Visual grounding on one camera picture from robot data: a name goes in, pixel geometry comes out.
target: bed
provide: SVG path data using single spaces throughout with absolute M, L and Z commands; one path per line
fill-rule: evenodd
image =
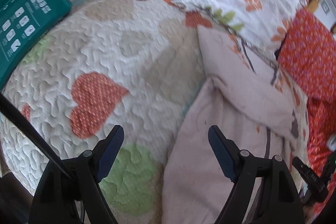
M 196 26 L 220 27 L 206 15 L 179 12 L 171 0 L 152 0 L 152 6 L 147 6 L 148 0 L 132 0 L 136 5 L 131 9 L 130 0 L 119 0 L 126 5 L 124 8 L 120 8 L 122 5 L 114 7 L 114 10 L 110 9 L 113 5 L 108 1 L 72 0 L 73 10 L 69 17 L 25 57 L 6 85 L 4 94 L 13 99 L 39 132 L 50 132 L 44 138 L 61 158 L 73 157 L 94 147 L 115 123 L 121 124 L 128 144 L 123 150 L 125 157 L 129 160 L 127 155 L 130 158 L 141 155 L 144 161 L 138 162 L 138 167 L 149 171 L 151 176 L 143 178 L 139 175 L 137 182 L 142 183 L 145 179 L 148 188 L 144 196 L 157 202 L 162 171 L 177 130 L 205 80 L 201 54 L 194 43 L 197 41 Z M 162 18 L 161 24 L 157 25 L 153 18 L 157 20 L 160 14 L 169 17 Z M 121 19 L 128 23 L 113 26 L 93 23 Z M 140 31 L 134 25 L 137 20 L 144 22 Z M 160 35 L 151 35 L 153 30 Z M 106 40 L 114 41 L 110 34 L 118 37 L 118 42 L 115 40 L 116 43 L 107 45 Z M 58 62 L 57 58 L 65 52 L 71 54 Z M 109 64 L 106 60 L 110 59 L 113 63 Z M 29 79 L 40 79 L 35 82 L 36 86 L 25 85 L 23 70 L 30 71 Z M 60 90 L 66 92 L 60 96 Z M 96 94 L 94 100 L 102 104 L 113 98 L 109 101 L 113 108 L 106 106 L 103 112 L 95 113 L 95 105 L 88 94 Z M 51 117 L 46 117 L 46 109 L 52 113 Z M 87 119 L 85 112 L 99 117 L 98 121 L 82 124 L 81 121 Z M 33 193 L 47 159 L 36 149 L 32 150 L 31 143 L 3 118 L 1 127 L 9 133 L 6 137 L 1 136 L 6 162 Z M 125 206 L 118 200 L 110 202 L 114 204 L 113 213 L 121 222 L 159 223 L 161 219 L 160 206 L 152 206 L 149 210 L 151 203 L 139 206 L 127 200 Z

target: black clamp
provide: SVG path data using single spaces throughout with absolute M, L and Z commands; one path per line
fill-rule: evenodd
M 93 150 L 62 160 L 76 177 L 75 182 L 49 161 L 35 192 L 29 224 L 80 224 L 74 200 L 83 201 L 91 223 L 117 224 L 98 183 L 109 174 L 123 141 L 123 128 L 114 126 Z
M 258 205 L 252 223 L 304 224 L 299 195 L 280 155 L 264 159 L 247 150 L 239 150 L 232 140 L 224 137 L 218 126 L 210 127 L 208 138 L 224 175 L 234 183 L 215 224 L 243 222 L 257 177 L 262 177 L 263 182 L 260 195 L 256 197 Z
M 324 202 L 329 193 L 327 189 L 328 183 L 336 169 L 336 151 L 327 158 L 320 177 L 298 157 L 293 159 L 292 164 L 308 185 L 302 204 L 313 206 L 316 202 Z

